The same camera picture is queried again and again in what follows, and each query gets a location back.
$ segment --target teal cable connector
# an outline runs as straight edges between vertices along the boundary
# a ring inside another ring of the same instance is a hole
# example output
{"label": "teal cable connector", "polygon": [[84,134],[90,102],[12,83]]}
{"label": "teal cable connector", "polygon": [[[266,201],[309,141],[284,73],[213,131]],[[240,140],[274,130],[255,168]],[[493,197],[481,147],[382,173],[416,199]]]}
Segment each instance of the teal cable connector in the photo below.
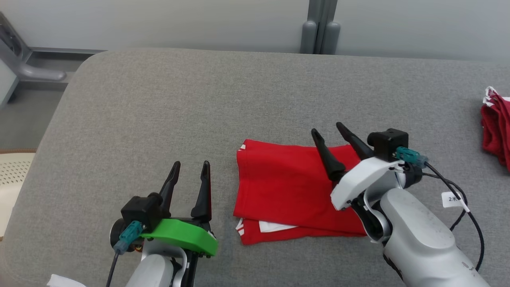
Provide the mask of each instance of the teal cable connector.
{"label": "teal cable connector", "polygon": [[127,228],[119,236],[119,241],[113,246],[115,253],[123,255],[143,231],[142,223],[139,221],[132,221]]}
{"label": "teal cable connector", "polygon": [[421,169],[425,168],[425,163],[428,161],[428,157],[405,147],[397,147],[395,158],[414,164]]}

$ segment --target dark red folded cloth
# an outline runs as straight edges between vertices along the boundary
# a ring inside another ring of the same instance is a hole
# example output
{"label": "dark red folded cloth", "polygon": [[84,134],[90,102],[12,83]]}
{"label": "dark red folded cloth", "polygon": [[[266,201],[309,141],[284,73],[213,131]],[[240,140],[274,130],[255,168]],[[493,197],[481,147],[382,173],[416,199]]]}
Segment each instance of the dark red folded cloth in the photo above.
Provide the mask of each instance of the dark red folded cloth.
{"label": "dark red folded cloth", "polygon": [[[359,162],[351,146],[330,150],[347,169]],[[361,221],[351,208],[337,211],[331,204],[332,183],[315,147],[282,146],[247,139],[237,152],[237,163],[239,191],[234,216],[246,220],[241,237],[254,238],[243,243],[303,236],[365,235]],[[257,229],[259,221],[297,227],[247,234]]]}
{"label": "dark red folded cloth", "polygon": [[493,87],[486,89],[481,108],[482,147],[496,155],[510,171],[510,98],[500,96]]}

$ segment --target black cable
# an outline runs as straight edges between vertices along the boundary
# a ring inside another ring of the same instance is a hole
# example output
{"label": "black cable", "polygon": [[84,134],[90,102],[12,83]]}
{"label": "black cable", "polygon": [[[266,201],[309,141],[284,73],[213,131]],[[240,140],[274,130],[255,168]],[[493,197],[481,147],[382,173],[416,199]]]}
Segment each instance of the black cable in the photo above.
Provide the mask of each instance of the black cable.
{"label": "black cable", "polygon": [[[441,179],[446,184],[446,186],[451,190],[451,192],[453,192],[453,194],[455,195],[455,197],[457,197],[457,199],[459,199],[459,200],[461,199],[461,197],[455,192],[453,187],[451,187],[448,180],[446,180],[446,178],[444,178],[432,165],[430,165],[430,163],[426,162],[425,166],[428,167],[431,171],[433,171],[439,177],[439,179]],[[478,259],[478,263],[476,264],[476,268],[475,268],[476,271],[478,271],[480,269],[481,263],[483,261],[483,254],[485,253],[485,242],[483,241],[483,234],[480,229],[480,225],[478,224],[478,222],[475,219],[475,216],[473,216],[473,214],[471,212],[467,212],[467,214],[468,214],[469,218],[471,218],[471,221],[473,222],[473,224],[475,225],[476,231],[478,232],[478,238],[480,238],[480,257]]]}
{"label": "black cable", "polygon": [[110,287],[112,283],[113,271],[115,270],[115,265],[117,265],[117,259],[119,258],[119,253],[115,252],[115,256],[113,257],[112,266],[110,267],[110,274],[108,274],[108,281],[106,281],[106,287]]}
{"label": "black cable", "polygon": [[[437,178],[439,179],[439,176],[435,175],[435,174],[428,174],[428,173],[423,173],[424,176],[430,176],[430,177],[433,177],[433,178]],[[464,203],[466,205],[468,205],[468,198],[466,197],[466,194],[464,193],[464,190],[462,190],[462,188],[460,186],[458,186],[455,182],[449,180],[449,179],[446,179],[446,181],[453,185],[457,190],[458,192],[460,192],[462,194],[462,197],[464,198]],[[455,228],[455,226],[457,226],[457,224],[459,224],[462,220],[462,218],[464,217],[464,215],[466,214],[466,211],[464,209],[462,209],[462,212],[461,212],[461,215],[457,218],[457,220],[455,220],[455,222],[451,225],[450,227],[450,231],[453,231],[453,229]]]}

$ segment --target green plastic bracket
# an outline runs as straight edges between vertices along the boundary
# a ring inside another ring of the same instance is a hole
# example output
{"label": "green plastic bracket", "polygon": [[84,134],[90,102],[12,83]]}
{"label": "green plastic bracket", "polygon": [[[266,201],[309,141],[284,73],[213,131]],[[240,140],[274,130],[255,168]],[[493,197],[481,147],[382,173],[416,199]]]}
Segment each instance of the green plastic bracket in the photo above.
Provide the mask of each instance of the green plastic bracket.
{"label": "green plastic bracket", "polygon": [[218,241],[211,234],[178,219],[163,219],[152,233],[142,233],[140,236],[210,256],[216,255],[218,250]]}

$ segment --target table surface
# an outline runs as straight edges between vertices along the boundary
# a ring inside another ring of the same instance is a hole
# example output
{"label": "table surface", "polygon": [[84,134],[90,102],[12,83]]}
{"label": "table surface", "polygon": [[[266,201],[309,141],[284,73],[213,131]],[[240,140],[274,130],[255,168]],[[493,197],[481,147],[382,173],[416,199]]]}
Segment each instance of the table surface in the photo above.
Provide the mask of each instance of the table surface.
{"label": "table surface", "polygon": [[[480,274],[510,281],[508,171],[481,150],[484,89],[510,94],[501,63],[326,55],[149,49],[105,52],[74,75],[44,135],[0,244],[0,280],[42,286],[52,273],[86,286],[105,284],[108,235],[133,195],[158,191],[182,163],[171,211],[188,216],[204,160],[211,163],[219,251],[200,260],[197,286],[402,286],[367,238],[321,237],[242,246],[232,216],[236,150],[246,138],[312,146],[317,128],[342,145],[335,122],[361,138],[396,128],[468,196],[486,239]],[[410,188],[445,224],[438,180]],[[476,231],[454,232],[476,262]],[[120,258],[112,286],[139,261]]]}

